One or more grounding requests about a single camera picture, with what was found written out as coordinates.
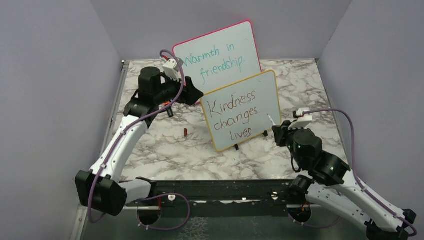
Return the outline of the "white rainbow marker pen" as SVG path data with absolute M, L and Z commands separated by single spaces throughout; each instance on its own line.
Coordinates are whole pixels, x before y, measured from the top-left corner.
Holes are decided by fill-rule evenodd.
M 267 114 L 267 116 L 268 116 L 270 122 L 272 123 L 272 126 L 276 126 L 276 123 L 274 122 L 273 118 L 269 114 Z

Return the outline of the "black orange highlighter marker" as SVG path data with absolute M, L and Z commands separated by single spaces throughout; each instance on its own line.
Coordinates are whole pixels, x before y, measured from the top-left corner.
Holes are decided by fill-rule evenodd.
M 169 118 L 172 118 L 174 116 L 174 112 L 173 112 L 171 106 L 168 107 L 166 112 L 167 112 Z

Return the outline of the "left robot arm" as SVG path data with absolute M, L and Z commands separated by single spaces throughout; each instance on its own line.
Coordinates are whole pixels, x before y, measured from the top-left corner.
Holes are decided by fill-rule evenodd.
M 162 113 L 159 109 L 161 104 L 176 100 L 179 104 L 192 106 L 203 95 L 190 76 L 181 79 L 173 69 L 161 71 L 153 66 L 142 68 L 138 76 L 138 89 L 124 108 L 116 134 L 90 169 L 80 170 L 76 174 L 75 185 L 80 204 L 117 216 L 130 202 L 140 200 L 147 206 L 155 203 L 157 191 L 148 180 L 120 182 L 127 160 L 156 116 Z

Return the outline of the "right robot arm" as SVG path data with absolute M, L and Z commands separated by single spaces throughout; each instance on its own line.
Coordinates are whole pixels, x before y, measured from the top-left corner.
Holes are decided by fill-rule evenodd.
M 356 180 L 350 166 L 323 150 L 322 140 L 310 129 L 293 129 L 290 121 L 274 125 L 274 141 L 286 147 L 298 171 L 289 186 L 289 199 L 312 203 L 349 221 L 365 232 L 369 240 L 407 240 L 416 213 L 401 209 L 382 199 L 363 181 Z

